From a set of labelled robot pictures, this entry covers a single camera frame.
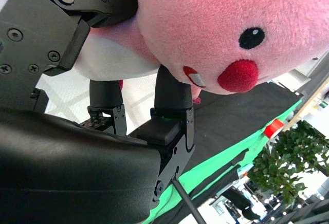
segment pink plush toy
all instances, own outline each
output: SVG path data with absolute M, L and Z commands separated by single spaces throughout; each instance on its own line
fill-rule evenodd
M 246 92 L 329 48 L 329 0 L 138 0 L 135 18 L 93 29 L 76 68 L 96 81 L 166 66 L 216 94 Z

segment black cloth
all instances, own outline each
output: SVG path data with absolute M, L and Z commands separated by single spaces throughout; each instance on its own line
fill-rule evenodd
M 241 142 L 263 128 L 272 119 L 284 113 L 299 100 L 299 97 L 290 90 L 274 83 L 260 84 L 247 93 L 228 96 L 202 91 L 200 98 L 201 104 L 194 105 L 194 143 L 196 149 L 184 172 Z M 205 179 L 190 193 L 190 196 L 197 195 L 212 182 L 211 180 L 225 172 L 227 167 L 235 165 L 237 157 Z M 199 207 L 207 199 L 215 196 L 223 187 L 237 180 L 236 170 L 238 168 L 237 165 L 212 187 L 195 198 L 193 203 Z M 153 224 L 179 223 L 189 214 L 190 210 L 181 201 L 176 207 L 156 218 Z
M 227 96 L 202 91 L 194 104 L 194 151 L 184 172 L 241 142 L 293 106 L 299 97 L 274 83 Z

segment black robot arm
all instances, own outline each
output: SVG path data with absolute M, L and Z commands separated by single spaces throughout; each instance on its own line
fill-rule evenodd
M 72 69 L 90 27 L 137 8 L 137 0 L 8 0 L 1 10 L 1 223 L 137 223 L 178 180 L 195 149 L 191 89 L 165 67 L 151 120 L 128 137 L 118 82 L 90 82 L 82 124 L 44 114 L 48 97 L 35 88 L 43 73 Z

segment black cable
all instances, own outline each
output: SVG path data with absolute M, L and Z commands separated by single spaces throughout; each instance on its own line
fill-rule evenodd
M 171 180 L 174 187 L 176 188 L 177 192 L 181 196 L 181 198 L 184 200 L 184 202 L 187 204 L 189 209 L 191 210 L 191 214 L 193 215 L 194 219 L 198 224 L 207 224 L 206 221 L 201 216 L 200 212 L 197 210 L 197 208 L 194 206 L 191 198 L 187 194 L 187 192 L 184 190 L 183 186 L 176 180 Z

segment green leaves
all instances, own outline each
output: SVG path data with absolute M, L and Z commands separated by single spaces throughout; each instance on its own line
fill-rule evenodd
M 263 191 L 282 192 L 285 203 L 290 204 L 306 189 L 304 183 L 298 183 L 301 177 L 292 175 L 317 170 L 316 155 L 323 158 L 323 167 L 329 172 L 328 150 L 329 141 L 306 121 L 300 121 L 295 129 L 279 134 L 279 142 L 272 150 L 263 148 L 254 159 L 248 177 Z

